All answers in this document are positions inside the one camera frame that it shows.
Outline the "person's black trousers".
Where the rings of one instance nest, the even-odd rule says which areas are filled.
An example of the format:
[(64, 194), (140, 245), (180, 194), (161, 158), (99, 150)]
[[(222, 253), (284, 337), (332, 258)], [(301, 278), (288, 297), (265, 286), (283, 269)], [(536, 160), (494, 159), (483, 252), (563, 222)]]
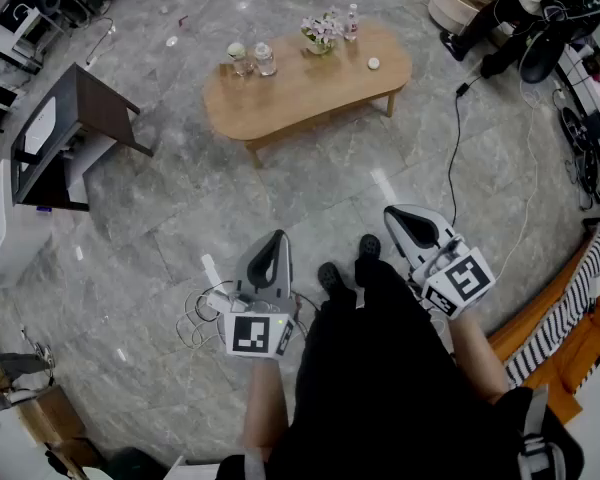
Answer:
[(327, 294), (311, 326), (296, 407), (357, 394), (385, 394), (401, 403), (420, 395), (446, 404), (458, 390), (471, 394), (428, 314), (392, 266), (357, 260), (355, 279), (363, 294), (347, 286)]

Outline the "dark green container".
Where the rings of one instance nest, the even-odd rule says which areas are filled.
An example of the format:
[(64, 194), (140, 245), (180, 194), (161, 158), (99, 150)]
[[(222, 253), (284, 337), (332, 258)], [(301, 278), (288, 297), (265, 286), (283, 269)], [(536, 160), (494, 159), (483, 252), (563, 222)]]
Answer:
[(134, 447), (116, 451), (104, 467), (112, 480), (164, 480), (169, 469)]

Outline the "black white striped cloth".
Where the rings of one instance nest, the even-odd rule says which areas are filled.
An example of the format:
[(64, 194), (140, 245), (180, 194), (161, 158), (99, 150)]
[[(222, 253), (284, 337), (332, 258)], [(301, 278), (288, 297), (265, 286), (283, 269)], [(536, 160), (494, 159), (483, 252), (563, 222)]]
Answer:
[(594, 285), (599, 278), (600, 225), (558, 300), (549, 306), (531, 331), (525, 332), (525, 341), (506, 357), (504, 366), (511, 388), (522, 386), (558, 351), (597, 299)]

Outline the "person's left black shoe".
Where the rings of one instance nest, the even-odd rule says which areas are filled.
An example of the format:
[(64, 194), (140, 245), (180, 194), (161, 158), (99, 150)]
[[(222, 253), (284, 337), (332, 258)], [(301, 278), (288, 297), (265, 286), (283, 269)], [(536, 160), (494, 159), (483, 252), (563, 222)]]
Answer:
[(317, 279), (320, 286), (330, 297), (347, 290), (338, 268), (332, 262), (323, 263), (319, 267)]

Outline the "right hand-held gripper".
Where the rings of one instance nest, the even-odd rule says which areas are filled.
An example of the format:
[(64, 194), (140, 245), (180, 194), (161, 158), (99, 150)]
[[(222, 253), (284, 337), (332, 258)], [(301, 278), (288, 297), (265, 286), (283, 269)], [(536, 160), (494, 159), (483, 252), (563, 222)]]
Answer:
[(399, 253), (411, 265), (409, 285), (447, 318), (474, 306), (495, 284), (495, 276), (477, 247), (438, 212), (413, 205), (390, 205), (384, 223)]

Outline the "orange sofa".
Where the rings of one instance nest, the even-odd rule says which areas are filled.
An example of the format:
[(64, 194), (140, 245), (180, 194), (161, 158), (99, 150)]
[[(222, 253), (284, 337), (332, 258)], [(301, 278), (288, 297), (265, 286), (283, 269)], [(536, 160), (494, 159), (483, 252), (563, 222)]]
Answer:
[[(549, 306), (558, 300), (594, 233), (595, 230), (540, 294), (489, 338), (503, 364), (506, 357), (525, 341), (525, 332), (531, 331)], [(597, 299), (558, 351), (520, 386), (547, 386), (549, 407), (564, 424), (582, 411), (576, 393), (600, 364), (600, 278), (594, 285), (594, 295)]]

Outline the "cardboard box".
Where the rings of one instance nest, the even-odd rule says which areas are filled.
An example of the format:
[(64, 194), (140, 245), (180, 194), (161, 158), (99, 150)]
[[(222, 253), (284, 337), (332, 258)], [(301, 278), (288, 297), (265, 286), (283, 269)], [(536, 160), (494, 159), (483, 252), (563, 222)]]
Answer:
[(63, 388), (54, 385), (16, 406), (24, 428), (36, 443), (57, 445), (85, 435), (85, 425)]

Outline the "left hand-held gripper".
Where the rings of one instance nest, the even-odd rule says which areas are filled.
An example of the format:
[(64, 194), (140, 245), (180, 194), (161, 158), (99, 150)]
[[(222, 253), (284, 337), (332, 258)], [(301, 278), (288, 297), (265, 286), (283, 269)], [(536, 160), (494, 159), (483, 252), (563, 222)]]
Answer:
[(240, 257), (224, 313), (229, 355), (281, 359), (296, 330), (296, 301), (291, 291), (291, 244), (282, 230), (252, 244)]

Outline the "wooden drawer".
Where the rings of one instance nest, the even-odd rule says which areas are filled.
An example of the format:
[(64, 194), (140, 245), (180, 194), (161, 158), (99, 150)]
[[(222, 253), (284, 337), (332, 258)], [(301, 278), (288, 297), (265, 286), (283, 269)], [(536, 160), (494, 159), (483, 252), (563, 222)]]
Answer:
[(321, 114), (319, 116), (315, 116), (313, 118), (306, 119), (298, 123), (289, 125), (287, 127), (281, 128), (277, 131), (271, 132), (254, 140), (245, 141), (244, 145), (245, 148), (249, 151), (258, 151), (270, 144), (285, 139), (293, 134), (306, 132), (307, 130), (310, 130), (316, 126), (327, 124), (331, 120), (332, 118), (329, 114)]

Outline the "black office chair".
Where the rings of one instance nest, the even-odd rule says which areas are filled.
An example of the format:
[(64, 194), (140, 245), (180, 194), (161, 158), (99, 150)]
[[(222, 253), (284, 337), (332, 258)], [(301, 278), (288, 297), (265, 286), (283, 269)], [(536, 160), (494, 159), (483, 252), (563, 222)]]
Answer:
[(567, 45), (590, 36), (600, 25), (599, 0), (543, 0), (542, 19), (518, 64), (527, 84), (544, 81), (558, 64)]

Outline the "person's right forearm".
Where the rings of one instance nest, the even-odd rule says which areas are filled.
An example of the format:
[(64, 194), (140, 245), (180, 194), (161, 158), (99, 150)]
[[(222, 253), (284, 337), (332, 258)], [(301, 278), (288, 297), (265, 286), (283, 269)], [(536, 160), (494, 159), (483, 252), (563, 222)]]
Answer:
[(449, 321), (449, 331), (458, 367), (476, 394), (495, 404), (509, 391), (508, 378), (476, 316), (465, 310)]

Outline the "person's left forearm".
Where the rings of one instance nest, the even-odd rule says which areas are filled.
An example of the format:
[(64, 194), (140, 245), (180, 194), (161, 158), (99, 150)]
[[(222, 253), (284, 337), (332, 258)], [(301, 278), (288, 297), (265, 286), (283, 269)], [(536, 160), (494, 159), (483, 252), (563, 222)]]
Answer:
[(288, 428), (288, 411), (279, 363), (274, 359), (254, 359), (244, 419), (243, 444), (249, 450), (258, 451), (267, 462)]

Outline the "white flat device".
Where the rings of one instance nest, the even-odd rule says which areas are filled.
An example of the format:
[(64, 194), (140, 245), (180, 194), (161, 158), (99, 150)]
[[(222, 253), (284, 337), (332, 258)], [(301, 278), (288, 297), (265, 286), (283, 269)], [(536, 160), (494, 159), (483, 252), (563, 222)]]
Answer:
[(36, 155), (51, 136), (56, 124), (56, 98), (51, 97), (25, 133), (24, 151)]

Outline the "white low cabinet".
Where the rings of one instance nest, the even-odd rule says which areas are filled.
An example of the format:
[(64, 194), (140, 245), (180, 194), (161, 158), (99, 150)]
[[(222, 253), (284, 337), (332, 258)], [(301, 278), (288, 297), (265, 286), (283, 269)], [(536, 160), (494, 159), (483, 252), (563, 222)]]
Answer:
[(600, 80), (586, 72), (584, 59), (580, 53), (567, 45), (558, 61), (559, 72), (566, 80), (568, 89), (572, 89), (575, 98), (584, 109), (585, 115), (595, 111), (600, 114)]

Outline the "potted pink flowers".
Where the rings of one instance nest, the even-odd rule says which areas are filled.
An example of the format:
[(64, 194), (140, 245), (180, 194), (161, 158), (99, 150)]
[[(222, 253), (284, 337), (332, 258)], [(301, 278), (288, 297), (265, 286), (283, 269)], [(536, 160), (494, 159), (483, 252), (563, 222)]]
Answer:
[(318, 17), (305, 17), (300, 30), (307, 41), (307, 50), (317, 56), (331, 52), (337, 40), (344, 35), (343, 23), (334, 10)]

